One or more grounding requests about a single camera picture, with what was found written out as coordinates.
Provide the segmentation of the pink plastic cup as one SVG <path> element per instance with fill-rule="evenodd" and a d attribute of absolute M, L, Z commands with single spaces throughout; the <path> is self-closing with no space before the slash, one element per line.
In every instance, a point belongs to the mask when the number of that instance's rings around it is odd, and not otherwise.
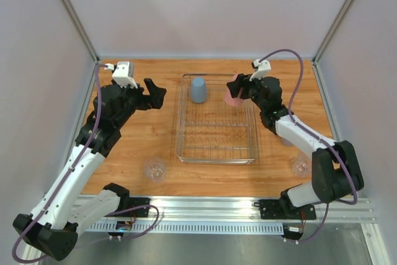
<path fill-rule="evenodd" d="M 243 89 L 241 88 L 239 90 L 238 97 L 232 97 L 229 88 L 226 88 L 226 93 L 224 96 L 224 101 L 229 105 L 233 107 L 239 107 L 243 104 L 244 100 L 241 98 L 241 93 Z"/>

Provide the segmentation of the blue plastic cup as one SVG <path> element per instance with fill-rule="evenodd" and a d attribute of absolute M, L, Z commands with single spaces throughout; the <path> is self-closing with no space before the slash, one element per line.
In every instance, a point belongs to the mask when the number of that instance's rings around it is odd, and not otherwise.
<path fill-rule="evenodd" d="M 190 98 L 196 104 L 201 104 L 207 99 L 207 85 L 202 77 L 195 77 L 190 84 Z"/>

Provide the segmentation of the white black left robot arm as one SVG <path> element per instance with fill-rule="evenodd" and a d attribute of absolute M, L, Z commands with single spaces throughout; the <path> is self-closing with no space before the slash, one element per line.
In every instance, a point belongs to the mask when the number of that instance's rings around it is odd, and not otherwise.
<path fill-rule="evenodd" d="M 160 109 L 166 89 L 146 78 L 145 86 L 121 86 L 113 81 L 98 86 L 94 110 L 80 129 L 75 146 L 60 175 L 40 203 L 28 214 L 18 214 L 13 227 L 18 241 L 57 261 L 66 258 L 79 236 L 106 215 L 132 211 L 130 192 L 115 183 L 103 187 L 89 202 L 73 205 L 94 171 L 121 138 L 121 129 L 138 110 Z"/>

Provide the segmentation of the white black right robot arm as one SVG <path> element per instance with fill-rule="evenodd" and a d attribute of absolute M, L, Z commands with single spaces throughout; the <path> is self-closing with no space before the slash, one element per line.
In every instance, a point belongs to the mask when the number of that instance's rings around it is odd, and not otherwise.
<path fill-rule="evenodd" d="M 227 83 L 232 98 L 250 99 L 260 110 L 263 126 L 289 141 L 311 160 L 311 181 L 282 191 L 280 213 L 295 218 L 302 207 L 338 201 L 354 205 L 364 187 L 354 146 L 335 141 L 304 124 L 282 101 L 279 79 L 271 76 L 251 79 L 238 74 Z"/>

